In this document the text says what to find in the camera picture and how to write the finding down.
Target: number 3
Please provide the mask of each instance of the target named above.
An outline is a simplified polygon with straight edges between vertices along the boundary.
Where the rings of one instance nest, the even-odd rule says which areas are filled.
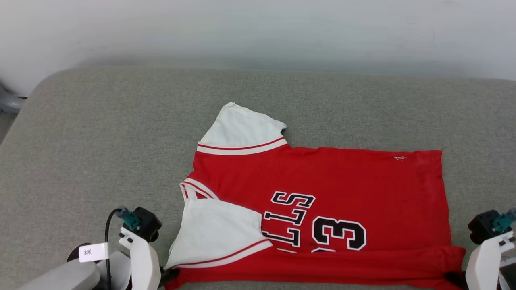
[[[312,224],[312,238],[318,244],[330,244],[330,235],[324,233],[325,228],[331,229],[333,238],[344,239],[346,231],[353,233],[353,237],[348,238],[348,249],[350,250],[358,251],[367,243],[365,228],[359,222],[318,216]]]

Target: gray fabric surface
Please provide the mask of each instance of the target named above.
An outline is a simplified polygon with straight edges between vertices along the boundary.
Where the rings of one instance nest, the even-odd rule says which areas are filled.
[[[0,145],[2,145],[2,141],[4,141],[17,115],[18,114],[6,113],[0,110]]]
[[[143,206],[163,222],[162,265],[181,224],[179,182],[197,141],[235,101],[283,121],[292,146],[442,149],[453,241],[516,205],[516,82],[332,73],[87,68],[44,80],[0,146],[0,287],[14,288],[103,241],[109,211]],[[120,221],[112,223],[117,245]],[[309,289],[218,282],[184,289]],[[366,289],[318,285],[320,289]],[[403,286],[376,287],[407,288]]]

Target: black cable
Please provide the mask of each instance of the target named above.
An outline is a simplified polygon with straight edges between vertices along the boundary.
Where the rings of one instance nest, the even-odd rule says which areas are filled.
[[[122,210],[119,208],[113,210],[109,214],[109,217],[107,218],[106,231],[104,232],[104,239],[105,239],[106,243],[109,242],[109,223],[111,222],[111,218],[113,217],[113,215],[115,213],[120,212],[120,211],[122,211]],[[107,269],[107,290],[111,290],[111,266],[109,264],[109,257],[106,259],[106,269]]]

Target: red jersey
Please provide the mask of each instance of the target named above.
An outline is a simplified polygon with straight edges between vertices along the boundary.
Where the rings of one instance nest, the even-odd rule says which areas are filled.
[[[185,207],[168,290],[221,280],[455,288],[444,275],[461,271],[465,250],[452,246],[441,151],[292,148],[285,128],[222,108],[181,184],[185,204],[202,206]]]

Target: red stripe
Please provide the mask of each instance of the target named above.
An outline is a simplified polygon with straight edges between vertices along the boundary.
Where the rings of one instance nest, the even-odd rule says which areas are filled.
[[[261,244],[261,243],[263,243],[263,242],[265,242],[265,241],[269,241],[269,240],[267,240],[267,239],[262,239],[261,241],[257,241],[256,243],[252,244],[251,246],[247,246],[247,247],[245,247],[245,248],[243,248],[243,249],[241,249],[241,250],[239,250],[239,251],[237,251],[237,252],[232,253],[231,255],[227,255],[227,256],[222,257],[222,258],[213,259],[213,260],[209,260],[209,261],[203,261],[203,262],[184,263],[184,264],[175,265],[174,267],[178,267],[178,266],[181,266],[181,265],[197,265],[197,264],[211,263],[211,262],[216,262],[216,261],[224,260],[224,259],[227,259],[227,258],[229,258],[229,257],[232,257],[232,256],[234,256],[234,255],[236,255],[236,254],[238,254],[238,253],[240,253],[240,252],[243,252],[243,251],[245,251],[245,250],[247,250],[247,249],[249,249],[249,248],[252,248],[252,247],[254,247],[254,246],[258,245],[258,244]]]
[[[209,196],[210,198],[213,198],[209,193],[207,193],[207,192],[205,192],[204,190],[200,189],[200,188],[199,188],[199,187],[197,187],[195,184],[189,183],[188,181],[183,181],[183,183],[188,184],[188,185],[190,185],[190,186],[194,187],[197,191],[199,191],[199,192],[203,192],[203,193],[205,193],[207,196]]]
[[[183,189],[183,194],[185,195],[186,198],[188,198],[188,193],[186,192],[185,186],[181,184],[181,187]]]
[[[281,139],[285,139],[285,137],[281,137],[281,138],[278,138],[274,141],[271,141],[269,143],[265,143],[265,144],[261,144],[261,145],[255,145],[255,146],[249,146],[249,147],[240,147],[240,148],[221,148],[221,147],[213,147],[213,146],[208,146],[208,145],[203,145],[203,144],[198,144],[198,146],[201,146],[201,147],[205,147],[205,148],[211,148],[211,149],[218,149],[218,150],[243,150],[243,149],[251,149],[251,148],[257,148],[257,147],[262,147],[262,146],[265,146],[265,145],[269,145],[269,144],[272,144],[274,142],[277,142]]]

